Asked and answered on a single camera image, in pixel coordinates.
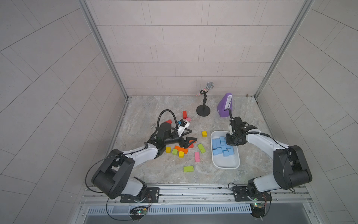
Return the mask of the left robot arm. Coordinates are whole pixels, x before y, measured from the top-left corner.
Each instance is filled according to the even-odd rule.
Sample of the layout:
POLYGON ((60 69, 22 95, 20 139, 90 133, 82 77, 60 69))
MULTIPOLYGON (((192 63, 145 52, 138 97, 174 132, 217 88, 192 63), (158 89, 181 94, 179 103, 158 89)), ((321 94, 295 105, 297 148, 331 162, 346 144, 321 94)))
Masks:
POLYGON ((143 147, 124 152, 114 149, 100 160, 100 166, 91 178, 98 192, 104 193, 109 199, 132 196, 136 201, 144 200, 147 185, 132 175, 133 168, 160 157, 167 145, 179 144, 182 148, 188 148, 197 141, 197 138, 188 136, 192 130, 188 128, 190 122, 187 119, 175 119, 174 124, 172 127, 170 123, 157 122, 155 131, 143 147))

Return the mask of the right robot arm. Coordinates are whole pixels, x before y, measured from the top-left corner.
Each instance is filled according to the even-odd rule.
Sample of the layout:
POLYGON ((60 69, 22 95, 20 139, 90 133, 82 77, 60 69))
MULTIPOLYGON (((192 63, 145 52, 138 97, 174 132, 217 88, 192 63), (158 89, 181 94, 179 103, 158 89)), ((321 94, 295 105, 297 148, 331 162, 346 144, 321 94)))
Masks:
POLYGON ((259 195, 275 189, 293 189, 313 179, 303 150, 278 142, 269 134, 263 133, 253 125, 242 121, 241 117, 231 117, 230 133, 226 142, 230 146, 242 146, 250 143, 273 159, 273 172, 248 181, 248 197, 255 200, 259 195))

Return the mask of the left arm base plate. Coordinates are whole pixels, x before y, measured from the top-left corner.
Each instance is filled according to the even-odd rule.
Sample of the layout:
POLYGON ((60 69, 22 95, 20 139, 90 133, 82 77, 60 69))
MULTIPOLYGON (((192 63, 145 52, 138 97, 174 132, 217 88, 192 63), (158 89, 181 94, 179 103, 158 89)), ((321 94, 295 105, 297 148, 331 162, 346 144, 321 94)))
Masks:
POLYGON ((145 191, 141 191, 138 196, 122 195, 121 203, 157 203, 160 188, 147 187, 145 191))

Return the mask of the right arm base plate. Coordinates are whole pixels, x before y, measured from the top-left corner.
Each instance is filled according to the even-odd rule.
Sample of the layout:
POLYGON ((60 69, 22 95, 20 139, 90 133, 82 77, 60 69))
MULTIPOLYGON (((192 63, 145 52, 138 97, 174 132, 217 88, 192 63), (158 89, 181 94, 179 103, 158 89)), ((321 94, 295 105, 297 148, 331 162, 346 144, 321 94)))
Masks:
POLYGON ((272 196, 269 191, 259 192, 252 187, 234 186, 231 187, 236 202, 270 202, 272 196))

